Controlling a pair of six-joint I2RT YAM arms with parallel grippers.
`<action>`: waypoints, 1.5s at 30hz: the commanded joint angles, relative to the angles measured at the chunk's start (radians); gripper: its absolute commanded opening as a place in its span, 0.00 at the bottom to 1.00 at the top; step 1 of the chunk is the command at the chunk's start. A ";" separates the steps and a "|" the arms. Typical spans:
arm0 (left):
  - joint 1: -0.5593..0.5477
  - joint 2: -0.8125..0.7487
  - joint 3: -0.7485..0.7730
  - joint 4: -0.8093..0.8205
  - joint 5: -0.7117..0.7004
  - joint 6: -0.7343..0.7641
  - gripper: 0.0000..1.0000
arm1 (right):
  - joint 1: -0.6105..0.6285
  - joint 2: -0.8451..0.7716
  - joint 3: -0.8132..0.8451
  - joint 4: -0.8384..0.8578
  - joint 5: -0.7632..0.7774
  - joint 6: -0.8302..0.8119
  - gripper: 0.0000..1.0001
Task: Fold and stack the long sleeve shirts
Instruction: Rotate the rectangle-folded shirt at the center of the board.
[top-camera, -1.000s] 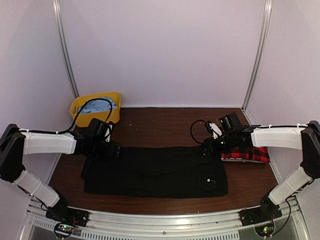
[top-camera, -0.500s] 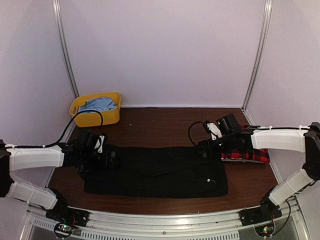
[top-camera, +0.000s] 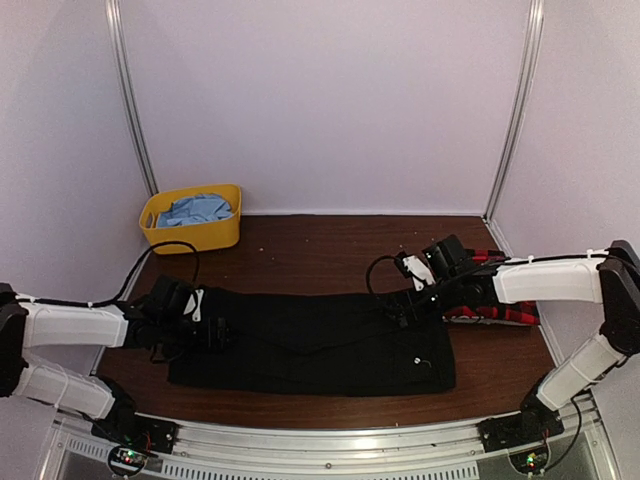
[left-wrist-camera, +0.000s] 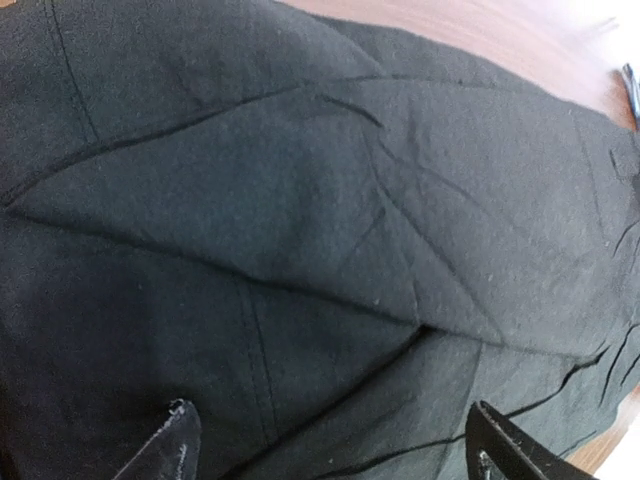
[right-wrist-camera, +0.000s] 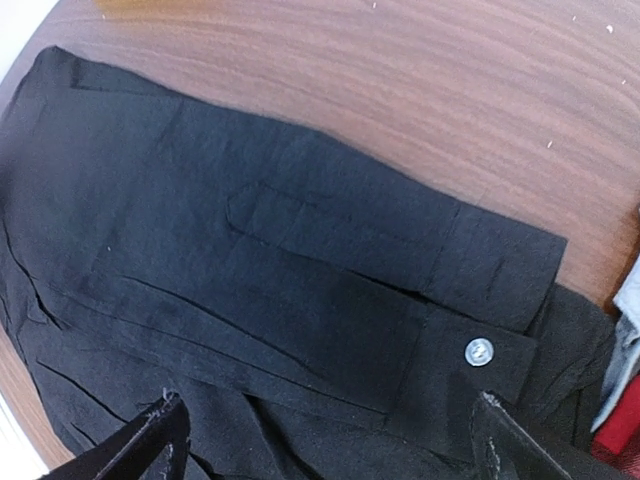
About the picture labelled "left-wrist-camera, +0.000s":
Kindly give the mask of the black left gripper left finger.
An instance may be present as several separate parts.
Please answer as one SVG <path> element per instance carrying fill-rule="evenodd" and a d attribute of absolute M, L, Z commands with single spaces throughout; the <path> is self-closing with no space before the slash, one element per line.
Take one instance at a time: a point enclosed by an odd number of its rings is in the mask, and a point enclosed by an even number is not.
<path fill-rule="evenodd" d="M 192 402 L 174 400 L 168 418 L 113 480 L 193 480 L 197 477 L 201 421 Z"/>

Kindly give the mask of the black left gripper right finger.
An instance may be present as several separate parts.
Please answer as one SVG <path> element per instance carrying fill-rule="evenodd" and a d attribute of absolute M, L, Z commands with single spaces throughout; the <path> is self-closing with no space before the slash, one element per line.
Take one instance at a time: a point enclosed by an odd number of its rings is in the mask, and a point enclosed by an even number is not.
<path fill-rule="evenodd" d="M 469 479 L 594 480 L 534 440 L 489 403 L 474 403 L 465 425 Z"/>

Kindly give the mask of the black long sleeve shirt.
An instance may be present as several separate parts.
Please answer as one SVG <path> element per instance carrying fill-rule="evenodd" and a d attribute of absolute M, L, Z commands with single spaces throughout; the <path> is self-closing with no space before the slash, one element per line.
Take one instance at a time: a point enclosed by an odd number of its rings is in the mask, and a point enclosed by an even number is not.
<path fill-rule="evenodd" d="M 272 1 L 1 12 L 1 475 L 462 479 L 639 383 L 639 137 L 462 50 Z"/>

